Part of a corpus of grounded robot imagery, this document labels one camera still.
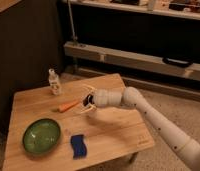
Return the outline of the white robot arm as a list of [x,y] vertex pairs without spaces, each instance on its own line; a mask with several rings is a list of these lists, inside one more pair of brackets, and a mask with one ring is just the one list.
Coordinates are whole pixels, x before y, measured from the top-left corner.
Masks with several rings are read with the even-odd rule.
[[200,143],[186,134],[177,125],[152,107],[135,87],[125,87],[122,92],[97,89],[85,85],[89,90],[83,100],[83,113],[96,108],[130,106],[142,113],[162,137],[170,149],[191,170],[200,171]]

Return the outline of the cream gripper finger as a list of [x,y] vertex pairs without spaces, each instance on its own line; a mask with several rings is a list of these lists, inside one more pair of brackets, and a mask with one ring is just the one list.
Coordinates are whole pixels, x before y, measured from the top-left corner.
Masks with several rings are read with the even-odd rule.
[[96,91],[96,88],[91,85],[83,84],[82,87],[85,88],[89,94],[93,94]]
[[96,106],[94,104],[89,103],[80,113],[84,114],[93,110],[96,110]]

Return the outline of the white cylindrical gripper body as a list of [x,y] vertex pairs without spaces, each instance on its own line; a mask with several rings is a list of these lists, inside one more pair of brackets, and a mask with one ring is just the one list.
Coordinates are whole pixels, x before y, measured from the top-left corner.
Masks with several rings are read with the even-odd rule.
[[96,107],[119,106],[122,102],[122,93],[117,91],[109,91],[105,89],[97,89],[89,93],[83,100],[83,105],[89,104]]

